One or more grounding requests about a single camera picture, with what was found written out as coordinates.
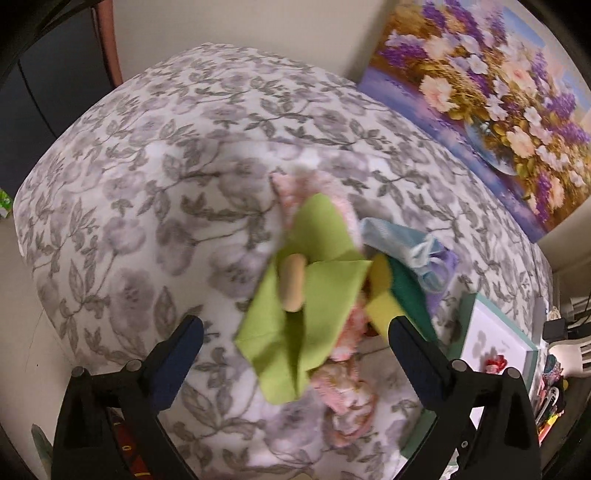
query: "light blue cloth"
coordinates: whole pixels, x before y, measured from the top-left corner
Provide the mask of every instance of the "light blue cloth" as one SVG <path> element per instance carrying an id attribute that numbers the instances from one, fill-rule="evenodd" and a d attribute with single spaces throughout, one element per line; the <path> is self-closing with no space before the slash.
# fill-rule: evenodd
<path id="1" fill-rule="evenodd" d="M 361 220 L 363 243 L 402 262 L 417 276 L 426 293 L 447 290 L 455 268 L 436 256 L 445 248 L 432 234 L 379 218 Z"/>

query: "white flowers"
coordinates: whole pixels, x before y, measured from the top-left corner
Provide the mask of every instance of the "white flowers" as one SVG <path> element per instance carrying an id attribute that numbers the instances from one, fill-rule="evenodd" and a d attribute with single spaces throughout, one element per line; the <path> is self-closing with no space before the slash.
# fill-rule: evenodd
<path id="1" fill-rule="evenodd" d="M 507 112 L 505 112 L 502 108 L 501 108 L 501 104 L 503 102 L 501 102 L 501 100 L 494 96 L 494 95 L 489 95 L 488 99 L 486 100 L 486 111 L 488 112 L 489 116 L 491 117 L 491 120 L 498 122 L 499 120 L 504 120 L 505 118 L 507 118 L 507 116 L 509 115 Z"/>
<path id="2" fill-rule="evenodd" d="M 510 60 L 501 65 L 505 78 L 509 82 L 515 82 L 517 86 L 528 95 L 536 93 L 534 79 L 527 72 L 527 67 L 522 61 Z"/>
<path id="3" fill-rule="evenodd" d="M 499 96 L 499 98 L 503 98 L 505 95 L 509 95 L 510 93 L 508 85 L 499 77 L 492 81 L 492 86 L 495 88 L 495 93 Z"/>
<path id="4" fill-rule="evenodd" d="M 545 145 L 541 145 L 535 149 L 535 152 L 541 158 L 542 162 L 548 165 L 552 170 L 562 171 L 562 165 L 558 161 L 554 152 L 548 151 Z"/>
<path id="5" fill-rule="evenodd" d="M 535 195 L 532 193 L 530 198 L 527 200 L 527 205 L 530 207 L 530 210 L 534 212 L 534 215 L 539 213 L 538 211 L 538 201 L 535 199 Z"/>
<path id="6" fill-rule="evenodd" d="M 474 73 L 488 73 L 488 65 L 478 55 L 470 55 L 467 62 Z"/>
<path id="7" fill-rule="evenodd" d="M 540 126 L 540 121 L 542 120 L 542 117 L 540 117 L 540 114 L 535 109 L 535 107 L 529 106 L 528 108 L 526 108 L 523 116 L 530 123 L 530 125 L 534 125 L 535 127 Z"/>
<path id="8" fill-rule="evenodd" d="M 491 32 L 488 30 L 482 30 L 482 37 L 484 39 L 484 43 L 487 47 L 492 48 L 495 44 L 495 37 Z"/>
<path id="9" fill-rule="evenodd" d="M 550 85 L 548 85 L 548 82 L 545 82 L 542 79 L 539 79 L 539 82 L 540 82 L 540 88 L 541 88 L 542 92 L 548 93 L 550 91 Z"/>
<path id="10" fill-rule="evenodd" d="M 583 180 L 583 177 L 581 177 L 581 175 L 576 173 L 574 170 L 571 170 L 569 172 L 569 179 L 571 182 L 573 182 L 573 185 L 575 187 L 577 187 L 578 189 L 585 186 L 585 182 Z"/>
<path id="11" fill-rule="evenodd" d="M 425 75 L 419 90 L 424 95 L 426 102 L 438 112 L 447 112 L 457 107 L 455 103 L 448 101 L 455 90 L 445 78 L 433 78 Z"/>
<path id="12" fill-rule="evenodd" d="M 568 165 L 569 163 L 570 163 L 569 156 L 568 156 L 566 153 L 562 152 L 562 153 L 560 154 L 560 164 L 561 164 L 563 167 L 565 167 L 565 166 L 566 166 L 566 165 Z M 583 162 L 581 162 L 581 161 L 579 160 L 579 161 L 578 161 L 576 164 L 574 164 L 574 167 L 575 167 L 575 168 L 577 168 L 578 164 L 581 164 L 581 165 L 582 165 L 582 164 L 583 164 Z"/>
<path id="13" fill-rule="evenodd" d="M 393 47 L 397 44 L 397 39 L 398 39 L 398 32 L 396 30 L 392 30 L 392 32 L 388 36 L 388 39 L 386 40 L 385 45 L 387 47 Z"/>
<path id="14" fill-rule="evenodd" d="M 480 47 L 474 37 L 460 33 L 460 42 L 469 53 L 480 53 Z"/>
<path id="15" fill-rule="evenodd" d="M 513 127 L 514 132 L 507 132 L 507 140 L 515 155 L 521 158 L 527 158 L 534 154 L 534 144 L 530 136 L 520 127 Z"/>
<path id="16" fill-rule="evenodd" d="M 548 205 L 550 210 L 554 211 L 557 208 L 562 207 L 564 204 L 564 187 L 560 183 L 560 179 L 553 177 L 550 180 L 552 187 L 550 188 L 550 194 L 548 195 Z"/>
<path id="17" fill-rule="evenodd" d="M 549 145 L 552 143 L 552 132 L 550 130 L 546 130 L 541 125 L 535 126 L 530 124 L 530 134 L 542 140 L 544 145 Z"/>
<path id="18" fill-rule="evenodd" d="M 509 61 L 524 61 L 527 62 L 526 70 L 530 68 L 529 61 L 525 58 L 523 43 L 515 35 L 507 35 L 507 44 L 498 47 L 505 54 L 505 58 Z"/>
<path id="19" fill-rule="evenodd" d="M 466 73 L 470 68 L 468 61 L 462 57 L 448 57 L 447 61 L 458 73 Z"/>
<path id="20" fill-rule="evenodd" d="M 423 44 L 423 48 L 429 58 L 433 60 L 441 60 L 453 51 L 452 44 L 446 39 L 431 35 L 429 40 Z"/>

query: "white plastic chair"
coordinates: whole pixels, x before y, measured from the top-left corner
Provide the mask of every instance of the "white plastic chair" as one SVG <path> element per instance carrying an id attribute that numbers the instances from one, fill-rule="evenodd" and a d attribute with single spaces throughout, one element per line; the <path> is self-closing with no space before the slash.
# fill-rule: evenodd
<path id="1" fill-rule="evenodd" d="M 548 353 L 560 362 L 565 378 L 591 377 L 591 336 L 554 342 Z"/>

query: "white wall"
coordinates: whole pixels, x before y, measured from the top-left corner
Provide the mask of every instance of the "white wall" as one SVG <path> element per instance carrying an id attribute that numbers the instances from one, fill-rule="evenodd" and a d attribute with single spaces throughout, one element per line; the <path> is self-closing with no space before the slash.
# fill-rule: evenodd
<path id="1" fill-rule="evenodd" d="M 115 0 L 124 79 L 211 41 L 273 51 L 358 80 L 395 0 Z"/>

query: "green napkin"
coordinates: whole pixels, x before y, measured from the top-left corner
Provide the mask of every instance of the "green napkin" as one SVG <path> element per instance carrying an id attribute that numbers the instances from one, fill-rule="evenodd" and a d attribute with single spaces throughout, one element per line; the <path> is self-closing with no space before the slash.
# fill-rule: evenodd
<path id="1" fill-rule="evenodd" d="M 404 310 L 413 319 L 413 325 L 428 342 L 437 342 L 437 333 L 433 329 L 431 317 L 427 311 L 425 292 L 417 281 L 417 276 L 402 262 L 387 257 L 392 269 L 392 295 L 400 302 Z"/>
<path id="2" fill-rule="evenodd" d="M 309 264 L 304 307 L 289 313 L 279 299 L 278 268 L 294 253 L 305 255 Z M 334 348 L 370 264 L 356 250 L 330 199 L 319 193 L 306 200 L 234 339 L 269 403 L 301 397 L 309 383 L 308 372 L 322 365 Z"/>

